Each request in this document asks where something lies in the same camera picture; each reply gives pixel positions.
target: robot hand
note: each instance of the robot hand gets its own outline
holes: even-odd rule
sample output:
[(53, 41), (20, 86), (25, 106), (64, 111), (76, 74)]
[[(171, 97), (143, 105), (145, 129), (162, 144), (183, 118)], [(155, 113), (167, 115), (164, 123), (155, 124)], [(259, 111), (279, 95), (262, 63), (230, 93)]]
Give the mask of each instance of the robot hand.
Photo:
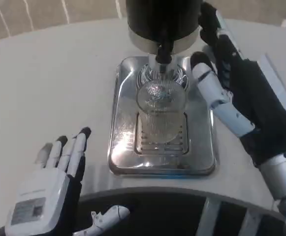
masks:
[(217, 74), (208, 57), (191, 56), (192, 73), (213, 113), (240, 139), (286, 216), (286, 90), (270, 59), (244, 59), (226, 23), (203, 3), (201, 38), (212, 49)]
[(86, 127), (66, 146), (67, 137), (61, 136), (41, 149), (35, 163), (37, 170), (20, 185), (8, 214), (7, 236), (73, 234), (90, 134)]

